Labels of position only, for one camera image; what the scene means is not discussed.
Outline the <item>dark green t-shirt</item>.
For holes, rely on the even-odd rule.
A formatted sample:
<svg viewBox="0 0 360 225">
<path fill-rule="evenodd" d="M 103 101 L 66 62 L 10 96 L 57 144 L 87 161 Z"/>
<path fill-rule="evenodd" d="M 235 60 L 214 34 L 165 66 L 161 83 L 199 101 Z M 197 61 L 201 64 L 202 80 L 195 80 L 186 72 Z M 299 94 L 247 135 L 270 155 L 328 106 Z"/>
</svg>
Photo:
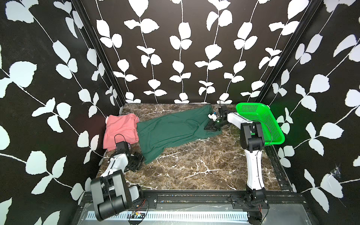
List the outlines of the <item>dark green t-shirt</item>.
<svg viewBox="0 0 360 225">
<path fill-rule="evenodd" d="M 205 105 L 139 122 L 137 133 L 144 163 L 149 164 L 154 161 L 166 148 L 221 135 L 222 131 L 204 129 L 210 121 L 208 117 L 210 113 L 212 107 Z"/>
</svg>

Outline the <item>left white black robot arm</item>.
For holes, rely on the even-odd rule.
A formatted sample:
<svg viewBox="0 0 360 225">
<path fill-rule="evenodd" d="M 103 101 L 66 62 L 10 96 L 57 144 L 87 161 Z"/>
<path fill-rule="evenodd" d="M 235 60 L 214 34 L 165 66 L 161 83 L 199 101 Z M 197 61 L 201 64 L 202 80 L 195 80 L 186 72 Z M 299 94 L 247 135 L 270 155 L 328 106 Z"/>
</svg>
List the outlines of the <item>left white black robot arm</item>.
<svg viewBox="0 0 360 225">
<path fill-rule="evenodd" d="M 94 212 L 98 221 L 103 221 L 133 207 L 133 202 L 143 198 L 139 185 L 128 186 L 125 173 L 136 172 L 143 164 L 144 157 L 138 152 L 131 153 L 128 142 L 116 144 L 107 169 L 91 181 L 91 195 Z"/>
</svg>

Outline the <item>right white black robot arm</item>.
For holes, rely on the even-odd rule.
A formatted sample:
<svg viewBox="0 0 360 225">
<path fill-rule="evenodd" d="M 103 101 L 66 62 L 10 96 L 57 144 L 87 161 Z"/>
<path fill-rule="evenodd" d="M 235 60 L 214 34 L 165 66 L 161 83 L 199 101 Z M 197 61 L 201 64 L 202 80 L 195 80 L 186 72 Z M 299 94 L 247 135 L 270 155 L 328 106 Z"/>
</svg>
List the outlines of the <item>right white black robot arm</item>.
<svg viewBox="0 0 360 225">
<path fill-rule="evenodd" d="M 265 186 L 262 176 L 262 150 L 265 140 L 260 121 L 251 121 L 237 112 L 221 106 L 217 112 L 208 115 L 210 121 L 205 126 L 208 131 L 220 131 L 224 125 L 232 124 L 240 129 L 241 147 L 247 160 L 247 186 L 244 203 L 249 208 L 260 207 L 265 202 Z"/>
</svg>

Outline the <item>pink folded t-shirt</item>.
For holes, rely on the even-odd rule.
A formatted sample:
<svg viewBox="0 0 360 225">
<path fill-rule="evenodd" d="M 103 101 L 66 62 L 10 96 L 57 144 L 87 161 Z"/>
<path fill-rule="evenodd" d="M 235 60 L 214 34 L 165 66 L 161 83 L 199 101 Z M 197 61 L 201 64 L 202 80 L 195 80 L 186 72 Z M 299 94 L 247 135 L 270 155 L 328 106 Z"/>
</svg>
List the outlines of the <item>pink folded t-shirt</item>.
<svg viewBox="0 0 360 225">
<path fill-rule="evenodd" d="M 112 151 L 116 143 L 126 141 L 129 144 L 139 142 L 137 124 L 139 117 L 133 113 L 121 116 L 110 115 L 106 122 L 103 149 Z"/>
</svg>

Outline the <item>small electronics board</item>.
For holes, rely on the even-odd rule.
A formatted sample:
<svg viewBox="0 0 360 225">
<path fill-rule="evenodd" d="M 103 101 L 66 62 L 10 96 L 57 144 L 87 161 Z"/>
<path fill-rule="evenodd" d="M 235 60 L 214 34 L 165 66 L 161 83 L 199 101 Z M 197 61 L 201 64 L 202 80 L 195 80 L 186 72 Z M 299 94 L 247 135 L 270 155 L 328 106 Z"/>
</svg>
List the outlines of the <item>small electronics board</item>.
<svg viewBox="0 0 360 225">
<path fill-rule="evenodd" d="M 144 211 L 132 211 L 128 214 L 128 220 L 143 220 L 147 215 Z"/>
</svg>

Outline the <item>black front aluminium rail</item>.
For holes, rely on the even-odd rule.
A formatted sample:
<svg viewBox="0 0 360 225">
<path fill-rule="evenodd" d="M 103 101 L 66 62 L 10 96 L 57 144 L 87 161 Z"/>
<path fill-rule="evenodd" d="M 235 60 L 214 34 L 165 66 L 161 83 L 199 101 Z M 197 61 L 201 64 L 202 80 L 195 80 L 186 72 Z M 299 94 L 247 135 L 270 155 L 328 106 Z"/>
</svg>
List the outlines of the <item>black front aluminium rail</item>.
<svg viewBox="0 0 360 225">
<path fill-rule="evenodd" d="M 142 203 L 146 199 L 151 209 L 159 209 L 162 204 L 225 204 L 244 211 L 269 209 L 276 204 L 307 204 L 301 194 L 288 191 L 266 191 L 264 200 L 252 203 L 246 203 L 245 196 L 246 191 L 239 190 L 144 190 L 135 202 Z"/>
</svg>

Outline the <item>black right side rail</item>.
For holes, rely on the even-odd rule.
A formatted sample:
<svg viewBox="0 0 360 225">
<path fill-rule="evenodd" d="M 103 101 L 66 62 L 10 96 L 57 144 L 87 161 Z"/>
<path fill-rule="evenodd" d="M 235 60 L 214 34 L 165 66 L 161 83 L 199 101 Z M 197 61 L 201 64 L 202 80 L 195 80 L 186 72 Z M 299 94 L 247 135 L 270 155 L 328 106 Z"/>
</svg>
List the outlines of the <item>black right side rail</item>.
<svg viewBox="0 0 360 225">
<path fill-rule="evenodd" d="M 270 162 L 273 166 L 277 182 L 283 192 L 293 192 L 291 183 L 288 179 L 288 176 L 280 163 L 280 158 L 277 155 L 277 152 L 273 146 L 265 147 L 265 152 L 270 159 Z"/>
</svg>

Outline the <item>black corner frame post left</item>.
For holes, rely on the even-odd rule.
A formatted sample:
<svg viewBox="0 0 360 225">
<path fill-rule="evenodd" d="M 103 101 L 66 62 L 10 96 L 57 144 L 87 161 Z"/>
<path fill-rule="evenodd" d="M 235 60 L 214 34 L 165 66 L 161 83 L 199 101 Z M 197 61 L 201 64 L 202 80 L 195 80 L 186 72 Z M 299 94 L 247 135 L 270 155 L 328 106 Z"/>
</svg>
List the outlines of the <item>black corner frame post left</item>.
<svg viewBox="0 0 360 225">
<path fill-rule="evenodd" d="M 97 37 L 96 31 L 95 31 L 93 25 L 90 22 L 90 19 L 89 19 L 87 13 L 86 13 L 85 7 L 84 7 L 82 1 L 75 0 L 75 1 L 71 1 L 71 2 L 74 5 L 75 10 L 78 12 L 82 24 L 84 25 L 85 31 L 86 31 L 87 36 L 88 36 L 88 41 L 94 47 L 98 58 L 100 59 L 100 61 L 104 65 L 105 73 L 108 76 L 108 79 L 110 80 L 112 86 L 116 90 L 117 98 L 119 100 L 118 105 L 119 105 L 120 109 L 122 109 L 126 104 L 125 96 L 123 95 L 123 92 L 122 92 L 122 90 L 120 88 L 120 85 L 118 84 L 118 81 L 117 81 L 116 77 L 113 74 L 113 70 L 111 68 L 110 62 L 107 59 L 107 56 L 106 56 L 106 54 L 104 52 L 104 49 L 101 46 L 101 42 L 100 42 L 99 38 Z"/>
</svg>

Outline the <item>black corner frame post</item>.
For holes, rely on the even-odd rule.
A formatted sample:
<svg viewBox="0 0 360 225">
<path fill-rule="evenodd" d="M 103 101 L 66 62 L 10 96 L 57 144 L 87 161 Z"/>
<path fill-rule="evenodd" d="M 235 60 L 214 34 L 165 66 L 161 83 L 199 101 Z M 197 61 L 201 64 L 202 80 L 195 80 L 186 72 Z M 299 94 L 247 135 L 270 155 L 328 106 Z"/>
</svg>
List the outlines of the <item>black corner frame post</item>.
<svg viewBox="0 0 360 225">
<path fill-rule="evenodd" d="M 86 31 L 87 36 L 88 36 L 88 41 L 94 47 L 98 58 L 100 59 L 100 61 L 104 65 L 105 73 L 108 76 L 108 79 L 110 80 L 112 86 L 116 90 L 117 98 L 119 100 L 118 105 L 119 105 L 120 109 L 122 109 L 126 104 L 125 96 L 123 95 L 123 92 L 122 92 L 122 90 L 120 88 L 120 85 L 118 84 L 118 81 L 117 81 L 116 77 L 113 74 L 113 70 L 111 68 L 110 62 L 107 59 L 107 56 L 106 56 L 106 54 L 104 52 L 104 49 L 101 46 L 101 42 L 100 42 L 99 38 L 97 37 L 96 31 L 95 31 L 93 25 L 90 22 L 90 19 L 89 19 L 87 13 L 86 13 L 85 7 L 84 7 L 82 1 L 75 0 L 75 1 L 71 1 L 71 2 L 74 5 L 75 10 L 78 12 L 82 24 L 84 25 L 85 31 Z"/>
<path fill-rule="evenodd" d="M 306 30 L 306 28 L 307 28 L 308 24 L 310 23 L 312 17 L 316 14 L 321 2 L 322 2 L 321 0 L 309 1 L 309 6 L 306 8 L 305 13 L 304 13 L 304 15 L 302 16 L 302 18 L 300 20 L 300 24 L 298 25 L 295 32 L 293 33 L 293 35 L 289 39 L 289 41 L 288 41 L 287 45 L 285 46 L 282 54 L 280 55 L 280 58 L 279 58 L 278 62 L 276 63 L 274 69 L 270 72 L 267 80 L 265 81 L 264 86 L 260 90 L 260 94 L 258 95 L 258 97 L 255 100 L 256 103 L 261 103 L 261 101 L 263 100 L 263 98 L 266 95 L 266 93 L 268 92 L 272 82 L 275 80 L 275 78 L 278 75 L 279 71 L 281 70 L 283 65 L 286 63 L 289 55 L 292 53 L 293 49 L 295 48 L 295 45 L 297 44 L 297 42 L 301 38 L 303 32 Z"/>
</svg>

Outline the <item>black corner frame post right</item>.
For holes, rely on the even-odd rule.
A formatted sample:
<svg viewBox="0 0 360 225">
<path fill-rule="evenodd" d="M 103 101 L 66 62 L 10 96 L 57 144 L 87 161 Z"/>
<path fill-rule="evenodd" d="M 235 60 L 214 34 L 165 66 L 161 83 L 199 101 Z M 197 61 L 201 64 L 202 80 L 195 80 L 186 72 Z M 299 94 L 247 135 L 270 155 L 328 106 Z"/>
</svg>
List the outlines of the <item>black corner frame post right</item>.
<svg viewBox="0 0 360 225">
<path fill-rule="evenodd" d="M 297 42 L 301 38 L 303 32 L 306 30 L 306 28 L 307 28 L 308 24 L 310 23 L 312 17 L 316 14 L 321 2 L 322 2 L 321 0 L 309 1 L 309 6 L 306 8 L 305 13 L 304 13 L 304 15 L 302 16 L 302 18 L 300 20 L 300 24 L 298 25 L 295 32 L 293 33 L 293 35 L 289 39 L 289 41 L 288 41 L 287 45 L 285 46 L 282 54 L 280 55 L 280 58 L 279 58 L 278 62 L 276 63 L 274 69 L 270 72 L 267 80 L 265 81 L 264 86 L 260 90 L 260 94 L 258 95 L 258 97 L 255 100 L 256 103 L 261 103 L 261 101 L 263 100 L 263 98 L 266 95 L 266 93 L 268 92 L 272 82 L 275 80 L 275 78 L 278 75 L 279 71 L 281 70 L 283 65 L 286 63 L 289 55 L 292 53 L 293 49 L 295 48 L 295 45 L 297 44 Z"/>
</svg>

